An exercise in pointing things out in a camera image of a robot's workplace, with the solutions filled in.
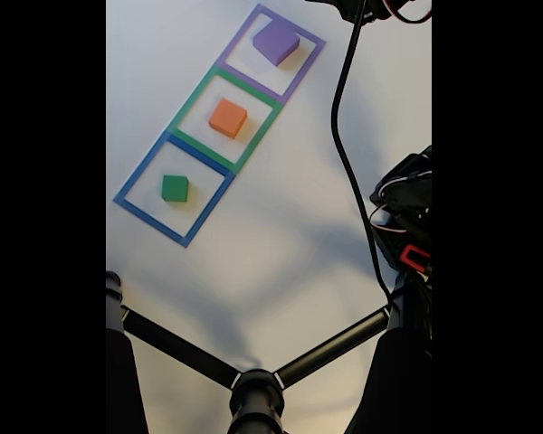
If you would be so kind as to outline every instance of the black wire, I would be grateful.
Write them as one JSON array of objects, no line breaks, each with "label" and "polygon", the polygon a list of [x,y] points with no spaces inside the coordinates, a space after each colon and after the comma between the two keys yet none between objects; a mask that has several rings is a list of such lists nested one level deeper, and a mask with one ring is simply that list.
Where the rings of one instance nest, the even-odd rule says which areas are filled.
[{"label": "black wire", "polygon": [[352,171],[352,166],[348,161],[348,156],[346,151],[342,146],[342,141],[340,140],[340,134],[338,132],[338,110],[340,106],[340,101],[342,100],[342,93],[344,91],[344,86],[346,85],[346,79],[348,78],[348,72],[350,71],[350,65],[352,64],[352,58],[354,57],[354,51],[358,43],[358,37],[360,36],[360,30],[362,29],[362,20],[364,18],[364,10],[366,8],[366,0],[362,0],[358,3],[358,9],[356,12],[356,19],[354,21],[354,29],[352,30],[352,36],[350,37],[350,43],[348,45],[348,52],[346,53],[346,59],[344,60],[344,66],[342,66],[342,72],[340,73],[340,79],[338,81],[338,86],[336,87],[336,93],[334,94],[334,102],[332,103],[332,114],[331,114],[331,125],[332,125],[332,136],[334,137],[334,144],[348,175],[348,179],[352,185],[352,190],[354,191],[354,197],[356,197],[356,203],[358,209],[360,210],[360,216],[362,222],[364,223],[364,230],[366,231],[366,236],[368,238],[368,247],[370,248],[370,255],[372,256],[372,263],[374,265],[374,271],[376,273],[376,280],[378,284],[386,294],[386,300],[388,301],[388,311],[390,312],[390,306],[394,305],[392,301],[390,291],[386,287],[386,283],[382,279],[382,274],[380,274],[380,265],[378,263],[378,256],[376,253],[376,244],[374,242],[374,234],[372,233],[372,228],[370,226],[370,220],[366,212],[366,207],[364,206],[364,201],[362,200],[362,193],[360,192],[360,187],[358,187],[358,182]]}]

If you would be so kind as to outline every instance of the blue tape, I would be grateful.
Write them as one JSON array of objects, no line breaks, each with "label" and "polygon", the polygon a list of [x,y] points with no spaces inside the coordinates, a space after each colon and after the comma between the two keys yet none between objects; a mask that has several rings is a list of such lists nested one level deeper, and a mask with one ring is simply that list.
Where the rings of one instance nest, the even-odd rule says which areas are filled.
[{"label": "blue tape", "polygon": [[235,179],[235,175],[233,174],[233,172],[229,172],[229,171],[227,172],[228,174],[225,177],[224,182],[219,186],[219,188],[214,194],[214,197],[211,198],[207,206],[201,211],[201,214],[199,214],[199,217],[197,217],[197,220],[195,220],[195,223],[193,223],[193,226],[191,226],[191,229],[185,236],[185,239],[187,240],[187,244],[189,244],[191,240],[193,239],[193,237],[195,237],[195,235],[197,234],[197,232],[199,231],[199,229],[201,228],[201,226],[203,225],[207,217],[209,217],[209,214],[211,213],[211,211],[214,209],[214,207],[217,205],[217,203],[222,198],[224,193],[227,191],[227,188],[229,187],[229,185],[231,185],[231,183]]},{"label": "blue tape", "polygon": [[121,187],[115,198],[113,199],[114,202],[119,203],[119,201],[124,200],[125,196],[129,192],[129,190],[132,188],[133,185],[135,185],[135,182],[140,178],[140,176],[143,174],[145,169],[147,168],[148,164],[151,162],[151,160],[157,155],[157,152],[161,149],[165,141],[169,138],[170,134],[166,131],[159,136],[157,139],[157,142],[155,142],[155,145],[153,145],[149,151],[147,152],[147,155],[145,158],[143,158],[143,161],[137,166],[135,171],[131,174],[127,182]]},{"label": "blue tape", "polygon": [[171,240],[178,242],[183,247],[187,247],[189,242],[184,243],[185,239],[181,235],[179,235],[177,232],[169,229],[167,226],[165,226],[163,223],[161,223],[158,220],[155,220],[153,217],[148,215],[146,212],[138,208],[137,206],[133,205],[131,202],[129,202],[126,199],[123,199],[119,202],[117,202],[120,206],[122,206],[127,211],[131,212],[133,215],[139,217],[143,222],[148,224],[149,226],[152,226],[153,228],[157,229],[159,232],[163,233],[163,235],[166,235]]},{"label": "blue tape", "polygon": [[[172,229],[169,229],[165,224],[161,223],[159,220],[154,219],[149,214],[138,208],[133,203],[129,202],[126,199],[127,194],[129,193],[130,189],[133,187],[133,185],[137,182],[137,180],[140,178],[140,176],[143,174],[151,160],[157,155],[161,147],[165,144],[165,142],[170,143],[173,146],[178,147],[182,151],[188,153],[190,156],[193,156],[197,160],[201,161],[203,164],[207,165],[208,167],[215,170],[218,174],[225,177],[222,184],[219,186],[217,191],[215,192],[214,196],[211,198],[211,200],[207,203],[207,206],[201,211],[201,214],[199,214],[199,217],[197,217],[197,220],[193,223],[193,226],[191,226],[191,229],[187,233],[187,235],[184,237],[177,232],[173,231]],[[155,142],[155,145],[149,149],[147,152],[147,155],[143,158],[143,161],[137,166],[135,171],[132,173],[132,175],[129,177],[127,182],[121,187],[115,198],[113,199],[113,202],[117,203],[121,207],[123,207],[128,212],[131,212],[133,215],[139,217],[143,222],[148,224],[149,226],[157,229],[159,232],[163,233],[167,237],[169,237],[171,240],[181,244],[183,247],[187,247],[191,240],[195,237],[199,229],[201,229],[201,226],[209,217],[209,214],[214,209],[214,207],[217,205],[219,200],[224,195],[225,191],[229,187],[229,185],[232,183],[232,181],[235,178],[235,174],[231,172],[229,169],[223,167],[216,161],[212,160],[208,156],[205,156],[201,152],[197,151],[194,147],[188,145],[185,141],[180,139],[179,137],[173,136],[168,131],[164,131],[163,134],[157,139]]]},{"label": "blue tape", "polygon": [[172,134],[169,134],[167,141],[171,143],[171,145],[177,146],[179,149],[187,152],[189,155],[194,156],[196,159],[201,161],[204,165],[208,165],[212,169],[214,169],[218,174],[227,176],[230,173],[230,170],[223,167],[216,161],[212,160],[205,154],[203,154],[201,151],[198,151],[191,145],[187,144],[187,142],[183,141],[183,139],[173,136]]}]

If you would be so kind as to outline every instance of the purple square outline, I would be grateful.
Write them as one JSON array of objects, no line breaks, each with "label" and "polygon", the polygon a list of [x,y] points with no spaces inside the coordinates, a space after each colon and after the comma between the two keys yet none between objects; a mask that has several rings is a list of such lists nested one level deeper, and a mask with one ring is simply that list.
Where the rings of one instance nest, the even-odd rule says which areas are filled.
[{"label": "purple square outline", "polygon": [[[276,92],[274,92],[271,89],[266,88],[258,81],[248,77],[242,72],[239,72],[237,69],[235,69],[233,66],[228,65],[225,61],[237,45],[237,43],[243,38],[243,36],[247,33],[247,30],[250,28],[250,26],[255,21],[255,18],[257,18],[258,15],[264,14],[269,16],[272,20],[278,20],[282,23],[286,24],[286,26],[291,29],[292,31],[301,34],[305,38],[309,39],[310,41],[314,42],[316,44],[316,48],[311,52],[310,56],[308,56],[308,59],[304,62],[303,65],[301,65],[300,70],[296,74],[296,77],[294,77],[293,81],[290,83],[290,86],[286,89],[286,91],[283,93],[283,95],[279,95]],[[298,87],[300,82],[303,80],[306,73],[311,68],[312,63],[318,58],[319,52],[322,51],[324,48],[324,45],[326,45],[326,41],[320,39],[318,36],[313,35],[312,33],[308,32],[307,30],[302,29],[298,25],[292,23],[291,21],[286,20],[283,16],[280,16],[273,12],[272,10],[268,9],[264,5],[257,5],[252,10],[252,13],[250,16],[247,17],[245,22],[242,24],[240,29],[237,31],[233,39],[227,44],[223,52],[220,54],[220,56],[215,61],[215,65],[219,66],[220,68],[232,73],[235,77],[245,81],[247,84],[252,86],[253,88],[256,88],[258,91],[268,95],[269,97],[277,100],[281,104],[285,104],[288,102],[288,99],[290,99],[291,94],[294,92],[294,90]]]}]

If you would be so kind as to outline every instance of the square frame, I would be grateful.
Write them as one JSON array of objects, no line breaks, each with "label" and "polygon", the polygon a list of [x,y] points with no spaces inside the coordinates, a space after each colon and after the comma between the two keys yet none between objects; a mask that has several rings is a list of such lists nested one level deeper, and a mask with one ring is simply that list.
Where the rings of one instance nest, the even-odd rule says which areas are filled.
[{"label": "square frame", "polygon": [[[187,133],[179,129],[179,125],[183,121],[183,118],[187,115],[187,113],[189,113],[189,110],[201,97],[201,94],[203,93],[203,91],[205,90],[209,82],[215,76],[221,77],[222,79],[229,81],[237,88],[244,90],[245,92],[249,93],[251,96],[259,99],[261,102],[271,107],[270,115],[260,125],[259,129],[253,136],[252,140],[250,140],[250,143],[247,145],[242,155],[239,157],[239,159],[235,163],[232,163],[224,156],[217,154],[209,146],[201,143],[199,140],[189,136]],[[231,72],[223,70],[219,66],[214,65],[206,73],[203,79],[199,82],[199,84],[197,85],[197,87],[195,88],[191,96],[187,99],[183,107],[181,107],[181,109],[177,112],[173,120],[171,120],[171,122],[169,123],[167,127],[167,132],[169,132],[175,137],[180,138],[182,141],[192,146],[196,151],[204,154],[206,157],[214,160],[217,164],[221,165],[225,169],[237,175],[242,170],[242,167],[245,165],[245,163],[247,162],[248,158],[251,156],[255,148],[259,145],[260,141],[262,140],[263,136],[272,125],[273,121],[278,117],[282,108],[283,108],[283,105],[279,103],[278,101],[276,101],[275,99],[271,98],[270,96],[266,95],[263,92],[260,92],[257,89],[254,89],[250,85],[245,84],[243,81],[241,81],[237,77],[234,77]]]},{"label": "square frame", "polygon": [[[219,186],[215,194],[209,200],[205,208],[201,211],[201,213],[199,214],[199,217],[197,217],[197,219],[191,226],[191,229],[189,230],[189,232],[185,235],[177,233],[173,231],[172,229],[168,228],[165,224],[161,223],[159,220],[155,219],[148,213],[144,212],[143,210],[138,208],[136,205],[129,202],[126,198],[130,189],[133,187],[133,185],[135,185],[135,183],[143,174],[145,169],[147,169],[150,162],[153,160],[153,158],[157,155],[159,150],[166,143],[178,147],[182,151],[188,153],[190,156],[193,156],[194,158],[202,162],[204,165],[207,165],[209,168],[211,168],[212,170],[215,170],[218,174],[224,177],[224,181],[222,182],[222,184]],[[131,174],[127,182],[120,188],[119,192],[114,197],[113,202],[117,203],[118,205],[120,205],[122,208],[124,208],[131,214],[135,215],[136,217],[139,217],[140,220],[147,223],[149,226],[152,226],[153,228],[157,229],[159,232],[169,237],[171,240],[181,244],[183,247],[186,248],[191,242],[191,240],[195,237],[195,235],[197,234],[201,226],[203,226],[203,223],[205,223],[205,220],[207,220],[207,217],[209,217],[209,214],[211,213],[211,211],[219,203],[219,200],[222,198],[224,193],[227,191],[227,188],[231,185],[234,179],[235,179],[235,174],[232,171],[223,167],[217,162],[213,161],[211,158],[204,155],[203,153],[201,153],[194,147],[188,145],[185,141],[181,140],[179,137],[172,135],[168,131],[164,131],[163,134],[161,134],[161,136],[155,142],[155,145],[151,147],[151,149],[147,152],[143,160],[138,164],[137,168]]]},{"label": "square frame", "polygon": [[[283,95],[279,95],[278,93],[274,92],[273,90],[267,88],[266,86],[263,86],[258,81],[252,79],[251,77],[248,77],[243,72],[238,71],[233,66],[230,66],[227,64],[227,58],[235,48],[235,46],[241,41],[241,39],[245,36],[247,31],[249,30],[250,26],[253,24],[255,19],[258,17],[258,15],[264,14],[269,16],[272,20],[280,21],[289,29],[292,29],[294,32],[301,34],[306,39],[309,39],[310,41],[314,42],[316,44],[316,48],[314,48],[314,51],[311,52],[310,56],[308,56],[308,59],[304,62],[304,64],[301,66],[300,70],[296,74],[296,77],[293,79],[293,81],[290,83],[290,86],[286,89],[285,92],[283,92]],[[296,90],[300,82],[303,80],[304,76],[308,73],[308,71],[311,68],[311,65],[313,62],[318,58],[319,53],[322,51],[324,46],[326,45],[326,41],[323,39],[320,39],[318,36],[308,32],[305,29],[302,29],[298,25],[292,23],[291,21],[288,21],[283,16],[276,14],[271,9],[268,9],[264,5],[257,5],[252,10],[252,13],[247,17],[245,22],[242,24],[240,29],[237,31],[233,39],[229,42],[229,44],[225,47],[221,55],[217,58],[215,61],[215,65],[219,66],[224,71],[231,72],[234,76],[239,77],[241,80],[248,83],[253,88],[257,89],[259,92],[264,93],[265,95],[268,95],[281,104],[285,104],[288,102],[288,99],[290,99],[291,94]]]}]

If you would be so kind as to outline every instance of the cube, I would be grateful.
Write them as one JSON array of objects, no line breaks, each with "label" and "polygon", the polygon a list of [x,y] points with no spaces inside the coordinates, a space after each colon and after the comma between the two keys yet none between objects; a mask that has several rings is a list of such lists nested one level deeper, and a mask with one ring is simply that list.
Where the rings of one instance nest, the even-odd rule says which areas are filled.
[{"label": "cube", "polygon": [[300,37],[286,24],[274,20],[253,36],[253,46],[278,66],[300,46]]},{"label": "cube", "polygon": [[209,118],[209,126],[230,138],[235,138],[243,122],[247,119],[247,110],[221,98]]},{"label": "cube", "polygon": [[163,176],[161,197],[166,202],[187,202],[189,180],[186,176]]}]

